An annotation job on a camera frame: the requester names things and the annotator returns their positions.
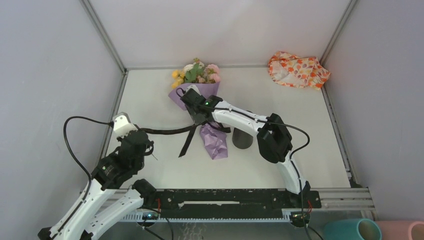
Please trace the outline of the artificial flower bunch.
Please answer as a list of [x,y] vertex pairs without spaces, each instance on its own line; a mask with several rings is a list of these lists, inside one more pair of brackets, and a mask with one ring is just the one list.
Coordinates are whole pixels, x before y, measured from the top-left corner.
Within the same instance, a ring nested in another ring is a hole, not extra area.
[[215,84],[221,82],[220,69],[215,64],[205,65],[199,58],[194,58],[193,63],[176,69],[171,74],[172,89],[182,84]]

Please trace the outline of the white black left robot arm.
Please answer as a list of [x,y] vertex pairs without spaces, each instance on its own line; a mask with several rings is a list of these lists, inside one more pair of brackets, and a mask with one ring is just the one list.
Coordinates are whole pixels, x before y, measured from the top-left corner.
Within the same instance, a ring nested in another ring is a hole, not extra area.
[[65,216],[38,232],[40,240],[97,240],[131,211],[155,205],[157,190],[146,179],[140,179],[123,197],[100,211],[123,183],[144,167],[145,156],[153,153],[154,143],[142,130],[132,130],[118,140],[120,146],[99,161],[86,188]]

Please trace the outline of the purple pink wrapping paper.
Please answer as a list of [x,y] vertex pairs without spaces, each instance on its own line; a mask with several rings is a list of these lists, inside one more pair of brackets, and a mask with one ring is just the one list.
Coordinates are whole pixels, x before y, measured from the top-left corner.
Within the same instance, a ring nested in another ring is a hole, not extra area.
[[[190,85],[195,85],[200,94],[205,98],[208,98],[211,95],[217,95],[220,83],[183,83],[171,90],[168,97],[184,111],[186,110],[186,107],[180,98],[180,95],[182,96],[182,92],[177,90],[177,88],[186,90]],[[202,139],[204,149],[209,154],[210,158],[212,160],[227,158],[228,147],[226,138],[227,133],[230,133],[231,129],[229,127],[224,127],[221,123],[210,121],[200,125],[195,124],[194,127],[189,127],[189,134],[178,157],[180,158],[187,153],[198,126],[200,126],[199,134]]]

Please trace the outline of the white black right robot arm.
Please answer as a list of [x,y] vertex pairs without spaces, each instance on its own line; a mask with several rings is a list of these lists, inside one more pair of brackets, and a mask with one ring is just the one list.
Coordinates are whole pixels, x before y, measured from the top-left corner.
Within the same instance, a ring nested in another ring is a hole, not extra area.
[[216,95],[206,98],[193,88],[182,91],[179,97],[194,123],[226,124],[255,137],[260,155],[278,166],[285,189],[290,192],[289,203],[295,208],[302,208],[308,203],[311,186],[293,158],[295,150],[289,129],[302,134],[305,131],[285,124],[276,113],[258,115],[233,106]]

